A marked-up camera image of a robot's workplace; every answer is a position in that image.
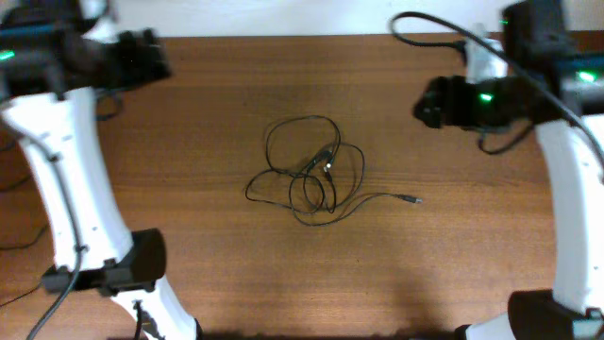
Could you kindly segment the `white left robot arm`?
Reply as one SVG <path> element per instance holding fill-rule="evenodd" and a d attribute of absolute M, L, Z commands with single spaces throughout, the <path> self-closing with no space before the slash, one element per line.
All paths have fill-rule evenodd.
<path fill-rule="evenodd" d="M 57 303 L 97 291 L 135 319 L 137 336 L 199 339 L 167 280 L 161 232 L 129 229 L 109 183 L 99 100 L 171 74 L 153 30 L 115 24 L 109 1 L 18 1 L 1 18 L 1 125 L 25 155 L 54 242 L 42 287 Z"/>

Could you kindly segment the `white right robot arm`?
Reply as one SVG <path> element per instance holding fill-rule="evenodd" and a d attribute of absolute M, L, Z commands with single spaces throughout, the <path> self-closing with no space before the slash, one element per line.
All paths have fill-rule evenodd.
<path fill-rule="evenodd" d="M 603 57 L 578 51 L 558 1 L 503 10 L 503 39 L 465 31 L 465 76 L 433 79 L 414 108 L 430 128 L 497 133 L 527 120 L 553 198 L 551 288 L 517 291 L 504 314 L 458 339 L 599 339 L 603 335 Z"/>

